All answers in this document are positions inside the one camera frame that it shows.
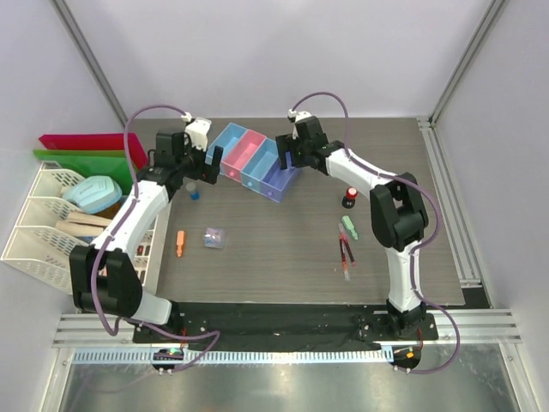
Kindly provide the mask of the light blue drawer box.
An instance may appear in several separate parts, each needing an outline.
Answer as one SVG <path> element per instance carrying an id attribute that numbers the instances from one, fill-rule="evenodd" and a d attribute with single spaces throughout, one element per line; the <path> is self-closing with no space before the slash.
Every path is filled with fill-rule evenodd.
<path id="1" fill-rule="evenodd" d="M 276 143 L 274 140 L 267 138 L 241 171 L 242 185 L 247 189 L 260 193 L 262 179 L 277 161 Z"/>

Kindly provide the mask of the sky blue drawer box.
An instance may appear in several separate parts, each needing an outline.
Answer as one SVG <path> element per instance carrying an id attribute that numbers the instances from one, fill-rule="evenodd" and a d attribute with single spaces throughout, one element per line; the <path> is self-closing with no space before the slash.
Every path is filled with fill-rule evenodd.
<path id="1" fill-rule="evenodd" d="M 206 162 L 208 164 L 213 163 L 216 147 L 223 149 L 221 159 L 224 160 L 247 131 L 248 129 L 241 125 L 229 123 L 209 145 L 206 153 Z"/>

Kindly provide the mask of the pink drawer box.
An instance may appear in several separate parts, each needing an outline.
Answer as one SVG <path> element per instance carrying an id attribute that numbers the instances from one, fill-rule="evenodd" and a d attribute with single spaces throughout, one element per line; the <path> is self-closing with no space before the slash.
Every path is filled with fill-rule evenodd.
<path id="1" fill-rule="evenodd" d="M 257 152 L 266 136 L 253 130 L 247 130 L 221 161 L 222 171 L 226 177 L 241 181 L 241 172 Z"/>

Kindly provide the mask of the red black stamp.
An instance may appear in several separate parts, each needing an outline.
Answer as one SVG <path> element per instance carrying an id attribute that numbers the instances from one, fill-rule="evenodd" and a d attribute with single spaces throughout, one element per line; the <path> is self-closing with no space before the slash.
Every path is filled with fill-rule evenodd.
<path id="1" fill-rule="evenodd" d="M 359 192 L 356 188 L 350 186 L 347 188 L 344 197 L 342 198 L 341 204 L 345 209 L 352 209 L 355 206 L 356 198 Z"/>

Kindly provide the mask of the purple drawer box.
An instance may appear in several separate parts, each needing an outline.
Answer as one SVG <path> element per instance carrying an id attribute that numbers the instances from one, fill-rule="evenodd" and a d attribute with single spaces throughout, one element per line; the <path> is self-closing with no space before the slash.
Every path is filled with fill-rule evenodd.
<path id="1" fill-rule="evenodd" d="M 295 167 L 281 169 L 274 164 L 260 182 L 260 193 L 267 199 L 281 203 L 288 189 L 299 176 L 300 170 Z"/>

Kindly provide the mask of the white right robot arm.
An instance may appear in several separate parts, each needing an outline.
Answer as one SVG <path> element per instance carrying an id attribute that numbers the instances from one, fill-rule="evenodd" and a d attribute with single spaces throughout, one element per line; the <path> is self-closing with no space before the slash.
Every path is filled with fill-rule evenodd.
<path id="1" fill-rule="evenodd" d="M 389 267 L 387 326 L 392 336 L 415 336 L 425 320 L 419 285 L 419 246 L 429 219 L 417 181 L 395 175 L 356 157 L 340 141 L 331 142 L 319 119 L 291 110 L 293 132 L 275 138 L 281 167 L 310 167 L 348 184 L 370 204 L 371 229 L 386 251 Z"/>

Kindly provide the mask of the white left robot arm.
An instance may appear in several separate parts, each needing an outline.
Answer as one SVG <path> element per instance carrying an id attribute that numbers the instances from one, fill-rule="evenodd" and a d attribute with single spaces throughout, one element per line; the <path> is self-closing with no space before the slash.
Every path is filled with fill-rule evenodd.
<path id="1" fill-rule="evenodd" d="M 115 218 L 90 245 L 77 245 L 69 255 L 77 308 L 146 324 L 163 342 L 181 336 L 178 304 L 145 290 L 133 260 L 142 238 L 184 179 L 216 183 L 223 149 L 215 147 L 211 161 L 207 149 L 207 132 L 194 125 L 157 133 L 154 156 L 137 172 L 137 184 Z"/>

